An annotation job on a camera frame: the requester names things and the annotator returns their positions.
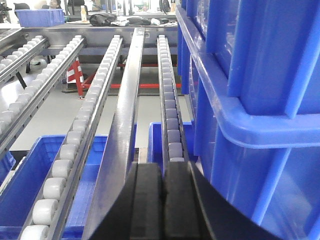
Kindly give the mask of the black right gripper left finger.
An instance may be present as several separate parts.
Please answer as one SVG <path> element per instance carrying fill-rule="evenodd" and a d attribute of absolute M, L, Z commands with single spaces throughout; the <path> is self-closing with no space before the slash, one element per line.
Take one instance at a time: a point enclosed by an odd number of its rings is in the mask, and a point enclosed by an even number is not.
<path fill-rule="evenodd" d="M 162 175 L 156 163 L 131 165 L 128 177 L 111 209 L 91 240 L 161 240 Z"/>

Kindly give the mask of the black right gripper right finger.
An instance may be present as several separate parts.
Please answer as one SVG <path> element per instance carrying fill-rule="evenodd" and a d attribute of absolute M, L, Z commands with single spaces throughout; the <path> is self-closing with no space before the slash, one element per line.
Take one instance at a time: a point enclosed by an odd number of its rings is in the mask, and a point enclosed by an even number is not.
<path fill-rule="evenodd" d="M 165 173 L 164 232 L 168 240 L 276 240 L 229 202 L 194 162 L 170 162 Z"/>

